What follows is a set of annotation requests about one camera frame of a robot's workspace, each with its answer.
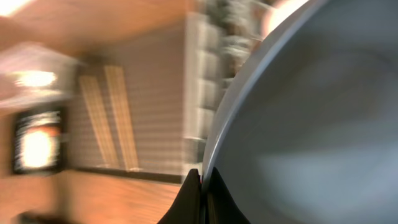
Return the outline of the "wooden chopstick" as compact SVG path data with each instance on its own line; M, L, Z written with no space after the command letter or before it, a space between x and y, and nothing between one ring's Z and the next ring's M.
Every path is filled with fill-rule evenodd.
M112 169L119 168L98 81L96 77L82 75L79 77L79 84L105 166Z
M128 172L138 172L140 168L129 110L124 70L120 66L106 65L104 72L111 97L125 169Z

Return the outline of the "pink cup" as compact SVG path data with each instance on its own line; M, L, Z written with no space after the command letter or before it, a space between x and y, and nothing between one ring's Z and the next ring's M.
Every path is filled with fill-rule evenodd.
M265 39L293 12L303 6L308 0L278 0L264 14L262 18L261 34Z

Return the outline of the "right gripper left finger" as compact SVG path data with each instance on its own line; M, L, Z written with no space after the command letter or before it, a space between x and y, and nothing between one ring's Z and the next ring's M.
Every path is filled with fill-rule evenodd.
M198 169L189 170L173 204L158 224L205 224Z

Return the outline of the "grey dishwasher rack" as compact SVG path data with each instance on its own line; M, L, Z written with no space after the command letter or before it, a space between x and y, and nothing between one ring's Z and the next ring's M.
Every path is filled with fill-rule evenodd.
M206 139L224 92L262 40L272 1L193 2L185 34L183 136Z

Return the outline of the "dark blue plate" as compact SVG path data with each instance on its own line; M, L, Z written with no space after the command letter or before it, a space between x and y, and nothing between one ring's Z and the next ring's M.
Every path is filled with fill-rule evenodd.
M204 160L250 223L397 222L397 0L309 1L227 89Z

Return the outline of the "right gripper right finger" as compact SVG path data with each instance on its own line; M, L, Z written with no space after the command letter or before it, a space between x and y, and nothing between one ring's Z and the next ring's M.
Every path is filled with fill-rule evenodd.
M213 169L206 195L206 222L209 224L250 224L235 204L221 174Z

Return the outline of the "pile of white rice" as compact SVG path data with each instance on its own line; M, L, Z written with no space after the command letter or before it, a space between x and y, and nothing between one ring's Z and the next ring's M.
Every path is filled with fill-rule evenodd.
M21 119L18 140L23 168L39 169L57 164L60 154L60 112L48 111Z

